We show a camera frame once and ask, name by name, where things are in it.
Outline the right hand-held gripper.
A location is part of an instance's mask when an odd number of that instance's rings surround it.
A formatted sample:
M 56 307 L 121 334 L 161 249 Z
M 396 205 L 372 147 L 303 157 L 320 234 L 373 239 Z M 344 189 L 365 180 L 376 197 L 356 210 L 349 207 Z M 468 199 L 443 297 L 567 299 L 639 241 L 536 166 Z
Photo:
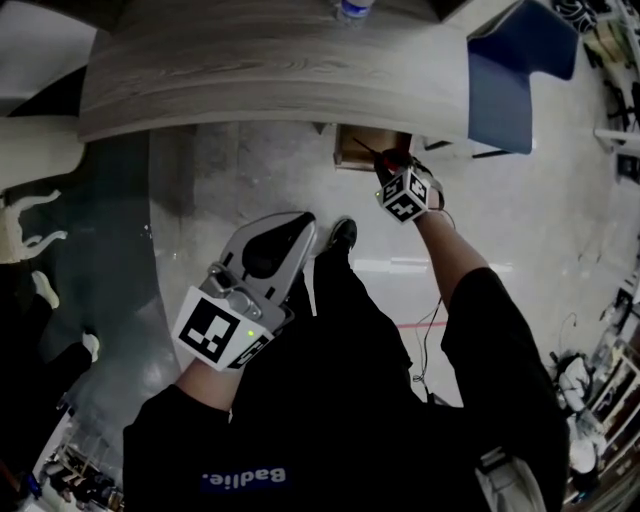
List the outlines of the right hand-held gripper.
M 381 184 L 375 194 L 378 204 L 400 224 L 433 208 L 433 176 L 418 160 L 393 164 L 377 159 L 374 169 Z

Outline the red black screwdriver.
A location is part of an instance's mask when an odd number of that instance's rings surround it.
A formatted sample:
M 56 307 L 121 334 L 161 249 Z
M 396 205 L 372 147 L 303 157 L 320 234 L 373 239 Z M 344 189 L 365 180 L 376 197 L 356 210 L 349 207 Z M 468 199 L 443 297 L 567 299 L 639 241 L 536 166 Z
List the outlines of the red black screwdriver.
M 389 171 L 391 174 L 397 174 L 413 166 L 413 157 L 408 152 L 403 152 L 396 148 L 386 149 L 379 152 L 364 144 L 357 138 L 353 138 L 353 141 L 373 156 L 375 168 L 380 167 Z

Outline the wooden desk drawer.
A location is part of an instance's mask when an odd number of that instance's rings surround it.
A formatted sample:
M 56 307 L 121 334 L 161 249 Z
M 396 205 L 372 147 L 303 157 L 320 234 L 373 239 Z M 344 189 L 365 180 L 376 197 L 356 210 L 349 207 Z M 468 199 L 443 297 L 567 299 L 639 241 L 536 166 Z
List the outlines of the wooden desk drawer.
M 334 165 L 337 169 L 374 171 L 374 156 L 370 150 L 382 152 L 395 148 L 404 152 L 413 149 L 410 133 L 340 124 L 336 128 Z

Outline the person's right forearm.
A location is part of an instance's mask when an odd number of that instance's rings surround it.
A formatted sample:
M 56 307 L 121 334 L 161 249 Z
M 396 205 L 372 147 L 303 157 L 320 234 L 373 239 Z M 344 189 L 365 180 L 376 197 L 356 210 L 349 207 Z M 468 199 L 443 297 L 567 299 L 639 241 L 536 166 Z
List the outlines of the person's right forearm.
M 434 275 L 447 310 L 453 293 L 470 272 L 488 268 L 488 262 L 457 232 L 443 212 L 428 212 L 414 223 L 429 253 Z

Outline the grey shoulder bag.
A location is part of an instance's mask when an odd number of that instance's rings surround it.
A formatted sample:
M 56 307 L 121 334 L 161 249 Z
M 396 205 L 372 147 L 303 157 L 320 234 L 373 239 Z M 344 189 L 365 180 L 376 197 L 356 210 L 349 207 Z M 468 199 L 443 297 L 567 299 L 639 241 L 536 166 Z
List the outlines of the grey shoulder bag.
M 475 474 L 491 512 L 547 512 L 528 464 L 501 447 L 480 457 Z

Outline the person's right hand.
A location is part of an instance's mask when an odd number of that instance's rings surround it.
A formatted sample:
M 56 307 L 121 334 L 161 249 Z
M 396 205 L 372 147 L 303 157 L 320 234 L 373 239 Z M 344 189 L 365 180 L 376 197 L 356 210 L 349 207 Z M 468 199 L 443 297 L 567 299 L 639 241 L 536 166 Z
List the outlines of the person's right hand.
M 445 198 L 442 184 L 432 174 L 424 175 L 428 183 L 427 207 L 432 211 L 443 211 L 445 209 Z

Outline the person's black shoe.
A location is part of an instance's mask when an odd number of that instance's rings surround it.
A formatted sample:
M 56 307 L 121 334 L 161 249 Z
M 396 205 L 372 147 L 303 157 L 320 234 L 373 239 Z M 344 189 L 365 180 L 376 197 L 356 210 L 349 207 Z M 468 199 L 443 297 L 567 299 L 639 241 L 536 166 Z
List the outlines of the person's black shoe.
M 341 217 L 334 224 L 326 245 L 327 249 L 342 247 L 349 252 L 357 241 L 357 224 L 348 216 Z

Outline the person's black trousers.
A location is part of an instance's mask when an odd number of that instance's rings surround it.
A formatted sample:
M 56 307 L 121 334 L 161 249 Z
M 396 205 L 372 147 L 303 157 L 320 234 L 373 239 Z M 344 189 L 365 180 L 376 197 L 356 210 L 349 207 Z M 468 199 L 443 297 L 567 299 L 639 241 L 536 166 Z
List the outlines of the person's black trousers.
M 353 243 L 329 244 L 314 260 L 313 291 L 316 309 L 300 276 L 288 298 L 294 320 L 282 331 L 291 344 L 310 348 L 315 357 L 322 347 L 336 349 L 335 368 L 351 371 L 361 363 L 372 372 L 373 384 L 384 393 L 411 394 L 412 361 L 393 321 L 369 297 L 349 264 Z

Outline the grey wooden desk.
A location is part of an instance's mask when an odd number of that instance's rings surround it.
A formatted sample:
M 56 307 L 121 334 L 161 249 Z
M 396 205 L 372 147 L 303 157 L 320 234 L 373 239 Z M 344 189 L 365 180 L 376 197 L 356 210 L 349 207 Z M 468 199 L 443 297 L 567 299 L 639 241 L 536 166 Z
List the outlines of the grey wooden desk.
M 94 41 L 79 136 L 208 122 L 309 121 L 465 138 L 465 33 L 424 0 L 129 0 Z

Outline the clear plastic water bottle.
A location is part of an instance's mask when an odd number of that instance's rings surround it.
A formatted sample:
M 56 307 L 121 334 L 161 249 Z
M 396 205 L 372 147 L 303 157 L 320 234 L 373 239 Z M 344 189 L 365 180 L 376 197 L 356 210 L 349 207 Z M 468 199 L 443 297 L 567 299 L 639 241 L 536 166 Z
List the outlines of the clear plastic water bottle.
M 336 19 L 349 26 L 364 23 L 375 0 L 336 0 Z

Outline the person's black shirt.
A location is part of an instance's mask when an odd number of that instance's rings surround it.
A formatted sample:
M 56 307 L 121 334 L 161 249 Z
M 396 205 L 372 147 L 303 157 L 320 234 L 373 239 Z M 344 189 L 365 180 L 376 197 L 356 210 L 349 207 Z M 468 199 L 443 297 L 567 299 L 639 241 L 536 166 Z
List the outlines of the person's black shirt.
M 235 409 L 170 386 L 124 431 L 130 512 L 488 512 L 475 469 L 501 447 L 560 512 L 568 429 L 529 327 L 482 268 L 454 291 L 442 348 L 463 404 L 436 408 L 373 384 L 338 351 L 274 340 L 248 365 Z

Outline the long white desk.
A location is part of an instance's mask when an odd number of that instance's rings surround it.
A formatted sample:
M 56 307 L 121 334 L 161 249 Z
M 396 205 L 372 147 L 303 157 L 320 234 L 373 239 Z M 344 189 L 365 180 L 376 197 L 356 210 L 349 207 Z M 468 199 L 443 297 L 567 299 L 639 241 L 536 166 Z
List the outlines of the long white desk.
M 604 147 L 640 158 L 640 12 L 635 0 L 598 0 L 605 10 L 582 36 L 604 95 L 594 136 Z

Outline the cream ornate stool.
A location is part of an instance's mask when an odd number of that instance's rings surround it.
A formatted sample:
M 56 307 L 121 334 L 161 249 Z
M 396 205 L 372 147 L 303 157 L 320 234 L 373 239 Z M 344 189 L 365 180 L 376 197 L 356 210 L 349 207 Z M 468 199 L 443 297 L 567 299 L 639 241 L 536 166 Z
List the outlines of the cream ornate stool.
M 20 216 L 24 211 L 51 203 L 60 196 L 61 192 L 54 190 L 47 196 L 26 196 L 11 205 L 0 207 L 0 264 L 17 264 L 33 259 L 54 241 L 67 238 L 66 231 L 54 231 L 46 237 L 34 235 L 25 239 L 20 224 Z

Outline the white black backpack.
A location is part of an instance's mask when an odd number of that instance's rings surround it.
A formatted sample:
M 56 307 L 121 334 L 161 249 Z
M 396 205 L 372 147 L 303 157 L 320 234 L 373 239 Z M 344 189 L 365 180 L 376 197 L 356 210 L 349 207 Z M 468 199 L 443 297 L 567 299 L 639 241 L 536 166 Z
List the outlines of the white black backpack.
M 566 351 L 555 359 L 554 389 L 566 417 L 580 414 L 593 396 L 594 369 L 581 352 Z

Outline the white ribbed cylinder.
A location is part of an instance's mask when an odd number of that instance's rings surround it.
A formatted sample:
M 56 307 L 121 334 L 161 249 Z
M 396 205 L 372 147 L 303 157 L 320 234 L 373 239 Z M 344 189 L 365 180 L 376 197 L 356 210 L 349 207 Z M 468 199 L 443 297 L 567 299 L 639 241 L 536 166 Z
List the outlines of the white ribbed cylinder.
M 73 172 L 85 148 L 76 117 L 0 118 L 0 192 Z

